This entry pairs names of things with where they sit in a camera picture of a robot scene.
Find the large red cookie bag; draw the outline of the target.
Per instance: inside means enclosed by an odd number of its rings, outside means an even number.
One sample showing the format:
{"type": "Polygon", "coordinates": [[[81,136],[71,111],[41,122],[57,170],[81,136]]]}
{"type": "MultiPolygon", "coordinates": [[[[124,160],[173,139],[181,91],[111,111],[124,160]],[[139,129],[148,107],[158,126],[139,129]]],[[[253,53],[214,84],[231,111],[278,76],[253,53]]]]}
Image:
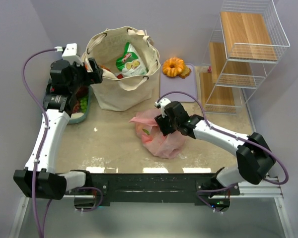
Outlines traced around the large red cookie bag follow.
{"type": "Polygon", "coordinates": [[[107,68],[103,65],[99,65],[99,67],[103,70],[104,73],[112,72],[109,68],[107,68]]]}

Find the pink plastic grocery bag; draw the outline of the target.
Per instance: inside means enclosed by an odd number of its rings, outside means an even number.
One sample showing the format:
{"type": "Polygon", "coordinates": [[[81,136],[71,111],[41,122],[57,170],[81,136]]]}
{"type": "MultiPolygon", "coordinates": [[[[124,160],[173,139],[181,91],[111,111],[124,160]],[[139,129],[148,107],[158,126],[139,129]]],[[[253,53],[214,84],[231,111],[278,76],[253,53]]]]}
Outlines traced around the pink plastic grocery bag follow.
{"type": "Polygon", "coordinates": [[[186,137],[178,131],[164,136],[154,119],[158,115],[160,115],[158,109],[137,112],[130,122],[135,124],[136,135],[152,155],[173,159],[181,152],[186,137]]]}

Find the green white chips bag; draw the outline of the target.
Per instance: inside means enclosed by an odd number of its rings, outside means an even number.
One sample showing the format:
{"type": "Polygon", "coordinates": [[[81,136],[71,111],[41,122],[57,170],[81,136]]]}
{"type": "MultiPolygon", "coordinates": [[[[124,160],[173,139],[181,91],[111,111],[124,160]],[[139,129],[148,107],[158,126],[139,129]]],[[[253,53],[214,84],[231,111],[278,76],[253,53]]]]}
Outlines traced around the green white chips bag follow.
{"type": "Polygon", "coordinates": [[[147,68],[135,47],[127,42],[123,55],[116,60],[116,67],[123,77],[146,75],[147,68]]]}

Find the cream canvas tote bag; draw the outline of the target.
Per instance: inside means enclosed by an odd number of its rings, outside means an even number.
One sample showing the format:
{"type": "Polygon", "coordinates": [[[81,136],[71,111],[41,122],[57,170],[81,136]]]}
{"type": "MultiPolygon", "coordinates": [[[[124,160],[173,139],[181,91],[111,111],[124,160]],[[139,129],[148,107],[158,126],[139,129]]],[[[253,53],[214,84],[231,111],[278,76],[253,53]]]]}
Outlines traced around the cream canvas tote bag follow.
{"type": "Polygon", "coordinates": [[[88,63],[88,58],[112,71],[103,72],[102,83],[92,86],[101,109],[121,112],[152,97],[160,78],[160,55],[145,30],[130,26],[106,29],[89,40],[81,59],[88,63]],[[123,55],[127,42],[143,60],[146,75],[123,77],[117,69],[116,60],[123,55]]]}

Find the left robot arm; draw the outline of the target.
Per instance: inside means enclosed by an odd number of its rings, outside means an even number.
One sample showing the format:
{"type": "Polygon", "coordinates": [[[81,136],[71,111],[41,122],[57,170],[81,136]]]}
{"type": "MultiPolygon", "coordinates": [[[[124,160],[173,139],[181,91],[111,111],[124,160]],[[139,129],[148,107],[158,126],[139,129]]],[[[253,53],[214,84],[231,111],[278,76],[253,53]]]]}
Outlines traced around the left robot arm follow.
{"type": "Polygon", "coordinates": [[[66,192],[85,186],[91,180],[84,170],[55,173],[58,148],[70,121],[76,94],[83,86],[102,82],[103,70],[89,58],[91,71],[76,62],[60,59],[51,64],[50,80],[40,106],[42,122],[37,141],[24,169],[16,170],[13,180],[26,197],[60,200],[66,192]]]}

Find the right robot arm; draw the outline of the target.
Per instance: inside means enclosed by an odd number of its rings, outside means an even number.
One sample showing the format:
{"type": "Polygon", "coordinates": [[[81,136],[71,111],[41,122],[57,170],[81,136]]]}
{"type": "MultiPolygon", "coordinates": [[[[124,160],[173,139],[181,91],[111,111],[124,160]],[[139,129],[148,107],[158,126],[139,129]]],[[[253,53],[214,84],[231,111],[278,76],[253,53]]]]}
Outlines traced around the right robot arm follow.
{"type": "Polygon", "coordinates": [[[257,132],[251,135],[236,133],[225,128],[215,128],[199,115],[188,115],[180,102],[162,99],[155,103],[160,115],[155,121],[163,135],[180,132],[184,136],[199,139],[218,146],[236,156],[237,166],[219,169],[208,187],[217,189],[247,181],[259,184],[275,164],[269,147],[257,132]]]}

